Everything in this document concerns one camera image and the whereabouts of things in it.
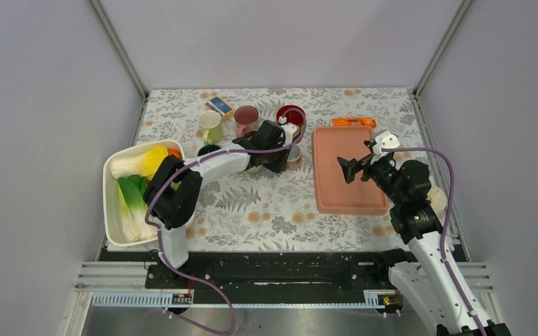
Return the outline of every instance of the yellow vegetable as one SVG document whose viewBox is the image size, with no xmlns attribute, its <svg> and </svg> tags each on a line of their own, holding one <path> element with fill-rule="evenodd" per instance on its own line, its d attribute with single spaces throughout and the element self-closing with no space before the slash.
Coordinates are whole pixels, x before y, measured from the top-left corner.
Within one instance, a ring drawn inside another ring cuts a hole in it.
<svg viewBox="0 0 538 336">
<path fill-rule="evenodd" d="M 156 146 L 137 157 L 123 157 L 110 162 L 110 172 L 115 178 L 133 174 L 153 176 L 168 156 L 166 147 Z"/>
</svg>

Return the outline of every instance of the green mug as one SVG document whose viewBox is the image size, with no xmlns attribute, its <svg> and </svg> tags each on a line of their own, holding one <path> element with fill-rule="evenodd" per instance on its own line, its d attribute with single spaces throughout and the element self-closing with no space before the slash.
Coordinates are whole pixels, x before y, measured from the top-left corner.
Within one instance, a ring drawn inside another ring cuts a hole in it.
<svg viewBox="0 0 538 336">
<path fill-rule="evenodd" d="M 205 111 L 199 115 L 197 120 L 199 130 L 203 135 L 203 142 L 206 144 L 217 144 L 223 137 L 223 125 L 221 116 L 216 111 Z"/>
</svg>

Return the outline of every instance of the table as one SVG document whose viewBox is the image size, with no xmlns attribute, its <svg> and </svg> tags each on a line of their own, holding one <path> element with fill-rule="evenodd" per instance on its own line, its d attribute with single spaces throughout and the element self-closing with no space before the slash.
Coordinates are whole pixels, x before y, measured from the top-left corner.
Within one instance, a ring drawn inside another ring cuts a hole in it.
<svg viewBox="0 0 538 336">
<path fill-rule="evenodd" d="M 311 134 L 335 117 L 368 116 L 377 131 L 395 133 L 405 147 L 422 146 L 406 88 L 218 89 L 152 90 L 137 143 L 162 139 L 178 141 L 187 158 L 203 146 L 197 117 L 205 102 L 220 96 L 235 108 L 255 106 L 262 119 L 275 119 L 287 104 L 304 109 L 308 124 L 300 147 L 299 170 L 275 174 L 233 174 L 206 185 L 199 195 L 195 219 L 186 231 L 190 251 L 382 251 L 405 248 L 384 216 L 323 215 L 317 212 L 312 175 Z M 235 122 L 224 124 L 225 146 L 235 138 Z M 427 162 L 424 153 L 397 153 L 397 164 L 407 159 Z M 132 247 L 149 251 L 157 243 Z M 115 246 L 110 251 L 125 250 Z"/>
</svg>

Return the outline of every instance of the red bowl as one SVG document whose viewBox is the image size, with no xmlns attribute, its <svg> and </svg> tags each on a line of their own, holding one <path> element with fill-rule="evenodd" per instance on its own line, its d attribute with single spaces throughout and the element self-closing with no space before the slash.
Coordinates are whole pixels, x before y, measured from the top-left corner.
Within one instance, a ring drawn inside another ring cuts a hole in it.
<svg viewBox="0 0 538 336">
<path fill-rule="evenodd" d="M 284 115 L 284 113 L 286 113 L 286 111 L 288 111 L 289 109 L 299 109 L 300 111 L 302 111 L 302 113 L 304 114 L 304 116 L 306 116 L 306 113 L 304 113 L 304 110 L 299 107 L 299 106 L 296 106 L 296 105 L 286 105 L 286 106 L 283 106 L 282 108 L 280 108 L 279 110 L 277 110 L 277 113 L 275 114 L 275 120 L 279 123 L 280 121 L 280 117 Z M 302 128 L 302 126 L 304 125 L 304 119 L 302 119 L 302 116 L 295 112 L 295 111 L 290 111 L 286 114 L 286 119 L 288 121 L 288 123 L 292 123 L 292 124 L 295 124 L 295 125 L 298 125 L 298 127 Z"/>
</svg>

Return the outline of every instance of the white basket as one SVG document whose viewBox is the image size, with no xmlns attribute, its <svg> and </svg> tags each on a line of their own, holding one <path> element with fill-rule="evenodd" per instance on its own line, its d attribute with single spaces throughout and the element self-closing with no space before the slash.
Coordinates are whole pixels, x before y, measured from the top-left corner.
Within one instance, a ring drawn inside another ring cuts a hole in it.
<svg viewBox="0 0 538 336">
<path fill-rule="evenodd" d="M 145 244 L 153 242 L 156 240 L 156 237 L 139 240 L 139 241 L 126 241 L 125 235 L 120 231 L 120 204 L 118 203 L 118 182 L 116 178 L 110 173 L 110 161 L 116 158 L 128 158 L 139 156 L 142 153 L 145 153 L 150 148 L 155 146 L 164 146 L 166 148 L 172 148 L 180 151 L 180 154 L 184 158 L 184 151 L 180 143 L 173 140 L 162 140 L 143 143 L 142 145 L 137 145 L 129 147 L 120 152 L 114 153 L 111 157 L 106 160 L 104 163 L 104 171 L 102 172 L 102 200 L 104 205 L 104 227 L 106 228 L 106 238 L 110 244 L 120 247 L 126 246 L 135 246 L 140 244 Z M 193 222 L 194 214 L 186 222 L 188 227 Z"/>
</svg>

